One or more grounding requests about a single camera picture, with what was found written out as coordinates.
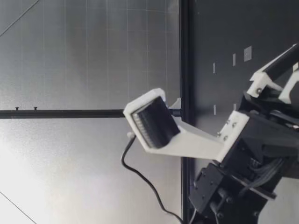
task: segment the bolt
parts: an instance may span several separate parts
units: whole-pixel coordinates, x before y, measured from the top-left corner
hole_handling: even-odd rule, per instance
[[[254,217],[258,217],[260,215],[260,213],[258,212],[258,211],[255,211],[254,213],[253,213],[253,216]]]
[[[256,90],[256,93],[257,93],[257,94],[261,94],[262,91],[263,91],[263,90],[262,90],[261,88],[258,88],[258,89]]]
[[[228,197],[228,198],[226,199],[226,202],[227,202],[228,204],[232,204],[232,203],[234,203],[234,200],[233,200],[233,198]]]
[[[218,213],[217,213],[217,217],[220,218],[220,219],[222,219],[222,218],[224,218],[224,215],[223,215],[222,212],[218,212]]]

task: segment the white label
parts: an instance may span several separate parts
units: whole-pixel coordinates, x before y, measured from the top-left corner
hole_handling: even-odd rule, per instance
[[[244,49],[244,61],[250,61],[252,59],[252,46]]]
[[[235,67],[235,54],[233,54],[233,67]]]

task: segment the black wiring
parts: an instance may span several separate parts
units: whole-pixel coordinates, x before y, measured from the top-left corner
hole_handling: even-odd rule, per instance
[[[270,164],[265,165],[264,167],[255,169],[255,172],[260,176],[254,180],[252,183],[248,184],[239,192],[239,197],[244,196],[244,194],[251,188],[256,188],[262,186],[267,183],[272,177],[279,171],[281,166],[283,165],[283,159],[276,159]]]
[[[165,209],[165,207],[164,207],[164,205],[163,205],[163,203],[162,203],[162,200],[161,200],[161,198],[160,198],[160,195],[159,195],[159,193],[157,192],[157,190],[156,190],[156,188],[154,187],[154,185],[153,185],[153,184],[152,184],[152,183],[151,183],[145,176],[143,176],[138,170],[136,170],[136,169],[134,169],[134,168],[128,166],[128,165],[125,163],[125,157],[126,157],[126,155],[127,155],[127,152],[128,152],[129,149],[131,148],[131,146],[132,146],[132,144],[134,143],[135,139],[136,139],[136,135],[134,135],[134,137],[132,137],[132,138],[130,139],[128,145],[126,146],[125,151],[123,152],[123,154],[122,154],[122,156],[121,156],[121,163],[122,163],[122,165],[123,165],[126,169],[128,169],[128,170],[134,172],[135,174],[137,174],[141,179],[143,179],[143,180],[150,186],[150,188],[153,190],[154,194],[156,195],[156,198],[157,198],[157,200],[158,200],[158,203],[159,203],[161,209],[162,209],[164,212],[166,212],[166,213],[169,214],[169,215],[174,216],[174,217],[175,217],[181,224],[184,224],[183,220],[182,220],[177,214],[175,214],[175,213],[173,213],[173,212],[168,211],[168,210]]]

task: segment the gray grid surface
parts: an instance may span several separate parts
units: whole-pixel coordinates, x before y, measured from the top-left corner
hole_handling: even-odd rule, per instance
[[[1,0],[0,30],[35,0]],[[41,0],[0,39],[0,109],[121,109],[179,97],[178,0]]]

